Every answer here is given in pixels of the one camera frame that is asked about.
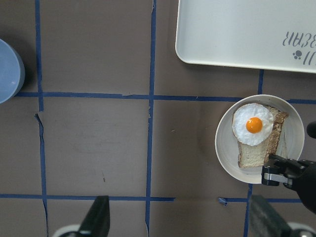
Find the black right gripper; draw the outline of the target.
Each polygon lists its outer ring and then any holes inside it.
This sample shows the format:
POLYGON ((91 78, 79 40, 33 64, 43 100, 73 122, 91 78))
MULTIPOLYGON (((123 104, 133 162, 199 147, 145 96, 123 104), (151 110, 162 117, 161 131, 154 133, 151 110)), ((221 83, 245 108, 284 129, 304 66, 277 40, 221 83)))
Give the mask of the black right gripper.
POLYGON ((316 212, 316 162, 294 160, 270 154, 262 166, 261 184, 286 188, 297 193, 302 204, 312 213, 316 212))

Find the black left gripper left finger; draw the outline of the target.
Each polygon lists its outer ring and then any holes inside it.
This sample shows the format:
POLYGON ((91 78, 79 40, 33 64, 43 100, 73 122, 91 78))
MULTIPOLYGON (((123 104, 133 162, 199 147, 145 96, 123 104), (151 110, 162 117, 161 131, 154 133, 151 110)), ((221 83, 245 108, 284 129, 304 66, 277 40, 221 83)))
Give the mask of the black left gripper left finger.
POLYGON ((98 196, 79 227, 81 237, 107 237, 110 230, 108 196, 98 196))

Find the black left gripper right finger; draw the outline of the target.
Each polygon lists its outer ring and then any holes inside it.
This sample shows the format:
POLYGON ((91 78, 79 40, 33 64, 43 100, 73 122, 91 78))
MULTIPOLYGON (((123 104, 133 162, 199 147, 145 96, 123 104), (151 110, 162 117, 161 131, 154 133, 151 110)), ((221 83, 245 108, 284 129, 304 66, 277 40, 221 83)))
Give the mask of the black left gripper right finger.
POLYGON ((292 229, 260 195, 249 200, 249 228, 254 237, 289 237, 292 229))

